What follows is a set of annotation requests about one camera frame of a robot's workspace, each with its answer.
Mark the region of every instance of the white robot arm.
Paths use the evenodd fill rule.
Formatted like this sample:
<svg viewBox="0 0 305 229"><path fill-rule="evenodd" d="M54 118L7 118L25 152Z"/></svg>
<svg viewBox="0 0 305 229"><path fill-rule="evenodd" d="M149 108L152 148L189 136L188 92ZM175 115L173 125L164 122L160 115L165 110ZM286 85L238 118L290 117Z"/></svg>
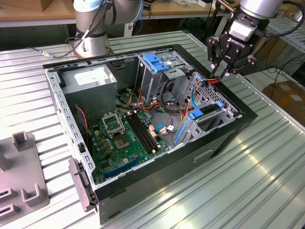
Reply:
<svg viewBox="0 0 305 229"><path fill-rule="evenodd" d="M136 21L143 10L142 0L74 0L77 32L83 41L75 42L81 57L111 52L106 26Z"/></svg>

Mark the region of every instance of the grey metal panel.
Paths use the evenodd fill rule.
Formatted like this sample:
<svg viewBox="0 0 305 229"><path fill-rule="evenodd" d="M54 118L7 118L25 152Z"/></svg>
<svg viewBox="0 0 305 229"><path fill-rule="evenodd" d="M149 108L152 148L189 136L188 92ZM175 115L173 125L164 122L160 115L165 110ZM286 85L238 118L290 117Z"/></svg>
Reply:
<svg viewBox="0 0 305 229"><path fill-rule="evenodd" d="M270 19L270 24L267 29L271 33L282 33L286 32L297 25L297 22L293 21L290 18L274 18ZM296 49L301 52L305 52L305 25L301 25L295 32L281 37L288 44L294 46Z"/></svg>
<svg viewBox="0 0 305 229"><path fill-rule="evenodd" d="M210 65L206 48L182 31L117 38L110 43L115 52L180 43L204 66ZM66 45L45 48L58 53L68 49ZM35 135L50 204L3 228L99 228L98 216L82 211L68 172L71 154L50 105L47 85L39 81L41 65L49 59L28 50L0 53L4 55L10 61L0 61L0 139L20 130ZM304 225L304 128L241 76L227 77L224 83L258 114L254 123L224 153L109 220L104 228Z"/></svg>

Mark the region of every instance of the blue cable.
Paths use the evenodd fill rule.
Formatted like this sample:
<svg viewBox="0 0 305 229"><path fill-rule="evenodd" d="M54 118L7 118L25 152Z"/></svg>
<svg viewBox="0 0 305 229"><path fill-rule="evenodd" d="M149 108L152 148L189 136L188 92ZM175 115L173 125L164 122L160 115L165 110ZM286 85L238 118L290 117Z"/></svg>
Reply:
<svg viewBox="0 0 305 229"><path fill-rule="evenodd" d="M197 84L195 87L193 87L192 92L191 92L192 104L193 104L193 106L194 106L195 108L198 108L198 107L197 107L197 105L196 105L196 103L195 103L195 100L194 100L194 90L195 90L195 88L196 88L197 86L199 86L199 85L202 85L202 83L199 83L199 84Z"/></svg>
<svg viewBox="0 0 305 229"><path fill-rule="evenodd" d="M135 36L137 36L141 32L142 27L143 27L143 15L141 16L141 27L140 27L139 31L136 33Z"/></svg>
<svg viewBox="0 0 305 229"><path fill-rule="evenodd" d="M160 125L156 128L156 131L158 132L160 128L163 128L164 126L163 125Z"/></svg>

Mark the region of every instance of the ram slot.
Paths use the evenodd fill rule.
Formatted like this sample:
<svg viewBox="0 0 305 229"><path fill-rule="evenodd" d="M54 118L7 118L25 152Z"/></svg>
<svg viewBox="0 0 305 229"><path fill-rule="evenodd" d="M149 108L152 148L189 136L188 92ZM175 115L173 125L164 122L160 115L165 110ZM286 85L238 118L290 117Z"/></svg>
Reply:
<svg viewBox="0 0 305 229"><path fill-rule="evenodd" d="M158 149L153 138L148 134L137 116L129 116L126 119L148 154Z"/></svg>

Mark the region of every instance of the table surface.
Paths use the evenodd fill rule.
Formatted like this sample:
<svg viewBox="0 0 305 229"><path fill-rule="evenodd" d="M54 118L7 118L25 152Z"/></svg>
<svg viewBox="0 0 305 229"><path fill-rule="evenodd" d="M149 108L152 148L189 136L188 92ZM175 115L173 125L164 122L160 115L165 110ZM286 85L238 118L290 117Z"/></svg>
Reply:
<svg viewBox="0 0 305 229"><path fill-rule="evenodd" d="M152 15L180 15L180 14L206 14L210 8L201 7L198 4L181 6L176 2L154 2ZM55 20L74 19L74 8L71 0L54 0L44 12L27 10L23 8L5 6L0 9L0 21L30 21L30 20Z"/></svg>
<svg viewBox="0 0 305 229"><path fill-rule="evenodd" d="M110 39L114 52L180 44L209 68L206 47L182 31ZM62 54L68 45L43 47ZM68 171L66 144L42 65L32 50L0 52L0 139L35 135L50 204L1 229L99 228L94 211L83 212ZM241 76L224 84L258 118L222 152L193 172L103 225L125 228L295 228L305 223L305 129Z"/></svg>

